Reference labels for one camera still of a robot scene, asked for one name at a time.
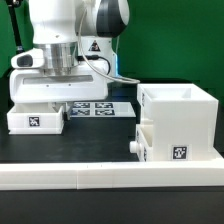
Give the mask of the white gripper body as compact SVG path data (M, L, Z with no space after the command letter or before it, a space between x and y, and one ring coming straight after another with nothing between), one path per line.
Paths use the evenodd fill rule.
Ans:
M44 55L39 49L20 53L11 59L10 97L14 103L64 103L103 100L108 96L105 78L85 62L66 75L51 76L44 70Z

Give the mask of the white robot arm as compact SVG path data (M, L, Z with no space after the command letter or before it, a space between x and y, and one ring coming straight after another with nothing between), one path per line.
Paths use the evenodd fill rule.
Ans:
M11 59L8 118L54 116L75 101L103 100L112 79L87 55L97 39L119 36L129 22L127 0L29 0L33 48ZM91 38L83 44L82 37Z

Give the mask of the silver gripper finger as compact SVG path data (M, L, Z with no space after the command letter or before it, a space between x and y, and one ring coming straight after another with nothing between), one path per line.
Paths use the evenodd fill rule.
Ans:
M69 120L69 119L70 119L71 111L72 111L73 105L74 105L73 102L66 102L66 103L65 103L65 106L64 106L64 113L63 113L63 116L64 116L64 119L65 119L65 120Z

